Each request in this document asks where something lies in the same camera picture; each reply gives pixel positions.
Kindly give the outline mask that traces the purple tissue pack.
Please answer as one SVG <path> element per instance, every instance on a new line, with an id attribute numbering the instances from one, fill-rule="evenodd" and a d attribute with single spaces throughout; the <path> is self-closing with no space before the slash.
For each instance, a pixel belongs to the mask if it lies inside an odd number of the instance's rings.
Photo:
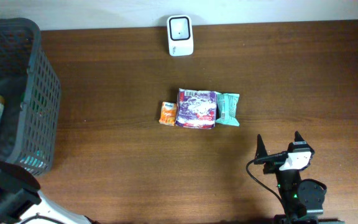
<path id="1" fill-rule="evenodd" d="M 183 128 L 213 129 L 216 124 L 217 95 L 216 91 L 180 88 L 175 124 Z"/>

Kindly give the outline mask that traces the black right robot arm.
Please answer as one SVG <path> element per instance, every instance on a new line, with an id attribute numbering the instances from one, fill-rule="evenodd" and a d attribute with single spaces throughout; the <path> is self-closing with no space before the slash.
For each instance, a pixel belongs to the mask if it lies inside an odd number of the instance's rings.
<path id="1" fill-rule="evenodd" d="M 277 180 L 277 192 L 261 183 L 247 169 L 249 176 L 263 188 L 273 193 L 283 207 L 283 215 L 275 215 L 274 223 L 342 223 L 338 219 L 319 219 L 324 213 L 323 203 L 327 186 L 314 179 L 302 179 L 300 172 L 310 166 L 314 156 L 314 149 L 295 132 L 294 141 L 290 142 L 288 149 L 269 155 L 261 135 L 257 136 L 257 149 L 255 158 L 247 163 L 264 166 L 263 173 L 274 174 Z"/>

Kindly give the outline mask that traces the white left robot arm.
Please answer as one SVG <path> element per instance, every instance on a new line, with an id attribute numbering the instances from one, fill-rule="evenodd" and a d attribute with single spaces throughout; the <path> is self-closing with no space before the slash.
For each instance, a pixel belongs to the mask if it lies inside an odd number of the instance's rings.
<path id="1" fill-rule="evenodd" d="M 23 167 L 0 161 L 0 223 L 92 224 L 95 221 L 48 199 L 39 182 Z"/>

